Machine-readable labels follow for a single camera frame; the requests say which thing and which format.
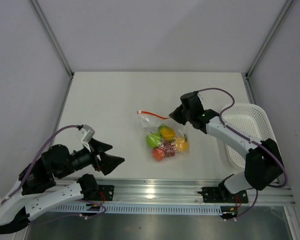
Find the red grape bunch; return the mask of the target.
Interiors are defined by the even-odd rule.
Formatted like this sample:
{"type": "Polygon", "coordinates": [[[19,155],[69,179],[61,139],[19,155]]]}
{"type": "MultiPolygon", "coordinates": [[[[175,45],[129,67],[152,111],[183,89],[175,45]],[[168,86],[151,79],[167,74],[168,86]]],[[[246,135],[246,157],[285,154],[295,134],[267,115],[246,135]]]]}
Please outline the red grape bunch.
{"type": "Polygon", "coordinates": [[[176,146],[173,142],[165,141],[162,145],[162,149],[165,152],[165,157],[174,157],[176,153],[176,146]]]}

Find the yellow green mango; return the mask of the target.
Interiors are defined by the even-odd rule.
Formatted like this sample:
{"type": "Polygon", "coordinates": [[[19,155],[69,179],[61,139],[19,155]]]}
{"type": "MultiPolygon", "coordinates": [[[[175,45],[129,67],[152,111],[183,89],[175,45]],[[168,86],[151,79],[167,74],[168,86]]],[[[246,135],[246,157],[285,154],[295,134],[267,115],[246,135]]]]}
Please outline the yellow green mango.
{"type": "Polygon", "coordinates": [[[173,141],[176,137],[175,131],[165,124],[162,124],[158,127],[158,132],[166,141],[173,141]]]}

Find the clear zip top bag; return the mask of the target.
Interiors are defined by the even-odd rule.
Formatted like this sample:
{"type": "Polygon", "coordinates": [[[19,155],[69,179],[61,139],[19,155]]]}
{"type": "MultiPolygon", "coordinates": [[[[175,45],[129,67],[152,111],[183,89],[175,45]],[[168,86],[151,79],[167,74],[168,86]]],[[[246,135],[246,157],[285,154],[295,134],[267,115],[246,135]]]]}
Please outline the clear zip top bag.
{"type": "Polygon", "coordinates": [[[138,110],[147,152],[156,162],[176,158],[190,152],[187,127],[170,117],[138,110]]]}

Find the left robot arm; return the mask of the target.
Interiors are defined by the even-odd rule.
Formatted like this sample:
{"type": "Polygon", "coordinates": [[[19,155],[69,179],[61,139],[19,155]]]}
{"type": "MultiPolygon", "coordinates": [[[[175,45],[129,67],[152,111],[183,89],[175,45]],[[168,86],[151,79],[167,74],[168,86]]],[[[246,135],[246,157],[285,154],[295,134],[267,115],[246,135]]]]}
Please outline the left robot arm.
{"type": "Polygon", "coordinates": [[[70,152],[57,144],[40,154],[18,177],[3,199],[0,209],[0,235],[12,234],[26,228],[30,222],[49,210],[72,201],[93,201],[101,188],[92,174],[84,174],[61,190],[45,194],[56,186],[56,179],[65,178],[92,166],[103,175],[110,174],[122,164],[123,157],[107,154],[112,145],[91,139],[87,147],[70,152]]]}

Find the green apple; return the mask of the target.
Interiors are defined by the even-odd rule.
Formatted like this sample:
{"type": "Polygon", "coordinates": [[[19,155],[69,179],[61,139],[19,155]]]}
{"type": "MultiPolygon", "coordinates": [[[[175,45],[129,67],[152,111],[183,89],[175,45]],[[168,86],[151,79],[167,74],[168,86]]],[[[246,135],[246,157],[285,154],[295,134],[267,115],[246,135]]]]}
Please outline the green apple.
{"type": "Polygon", "coordinates": [[[157,132],[151,132],[147,134],[145,140],[150,148],[160,147],[163,143],[162,136],[157,132]]]}

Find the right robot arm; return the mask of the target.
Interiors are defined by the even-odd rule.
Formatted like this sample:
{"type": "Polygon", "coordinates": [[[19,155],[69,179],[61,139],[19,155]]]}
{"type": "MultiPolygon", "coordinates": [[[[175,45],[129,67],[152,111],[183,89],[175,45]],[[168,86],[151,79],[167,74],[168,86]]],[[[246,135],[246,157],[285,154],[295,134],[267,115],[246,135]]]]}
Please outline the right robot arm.
{"type": "Polygon", "coordinates": [[[203,107],[198,91],[182,95],[180,101],[180,106],[169,114],[171,119],[182,125],[190,123],[204,134],[221,140],[245,160],[244,171],[232,174],[220,183],[218,196],[222,201],[231,201],[243,190],[262,191],[266,187],[273,187],[272,182],[280,176],[284,176],[280,187],[287,185],[287,171],[273,139],[261,140],[248,136],[227,124],[222,113],[203,107]]]}

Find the orange fruit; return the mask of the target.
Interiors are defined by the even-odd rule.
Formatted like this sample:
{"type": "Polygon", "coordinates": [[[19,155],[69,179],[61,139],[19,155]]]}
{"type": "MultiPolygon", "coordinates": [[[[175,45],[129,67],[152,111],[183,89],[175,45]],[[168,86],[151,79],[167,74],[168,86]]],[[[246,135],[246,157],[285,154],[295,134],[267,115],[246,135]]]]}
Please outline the orange fruit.
{"type": "Polygon", "coordinates": [[[190,148],[189,141],[185,137],[177,137],[174,141],[175,150],[177,152],[187,152],[190,148]]]}

